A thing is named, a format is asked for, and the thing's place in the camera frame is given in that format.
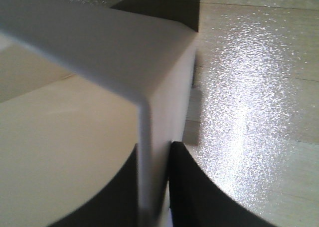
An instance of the wooden floor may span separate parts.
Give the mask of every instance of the wooden floor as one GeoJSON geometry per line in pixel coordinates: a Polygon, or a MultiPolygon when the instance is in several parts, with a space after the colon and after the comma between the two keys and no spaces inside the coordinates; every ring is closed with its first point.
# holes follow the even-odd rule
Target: wooden floor
{"type": "Polygon", "coordinates": [[[319,227],[319,0],[201,0],[199,21],[188,149],[252,212],[319,227]]]}

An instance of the laminate floor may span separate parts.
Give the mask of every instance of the laminate floor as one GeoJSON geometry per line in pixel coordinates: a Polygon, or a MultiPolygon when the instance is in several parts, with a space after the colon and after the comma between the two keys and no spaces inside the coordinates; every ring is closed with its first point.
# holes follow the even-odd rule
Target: laminate floor
{"type": "Polygon", "coordinates": [[[319,226],[319,0],[201,0],[184,142],[280,227],[319,226]]]}

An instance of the glossy floor surface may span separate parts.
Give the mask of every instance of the glossy floor surface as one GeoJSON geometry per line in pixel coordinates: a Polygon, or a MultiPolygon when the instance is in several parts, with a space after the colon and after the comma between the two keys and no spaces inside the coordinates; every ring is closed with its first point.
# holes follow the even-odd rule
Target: glossy floor surface
{"type": "Polygon", "coordinates": [[[319,0],[201,0],[184,142],[279,227],[319,226],[318,43],[319,0]]]}

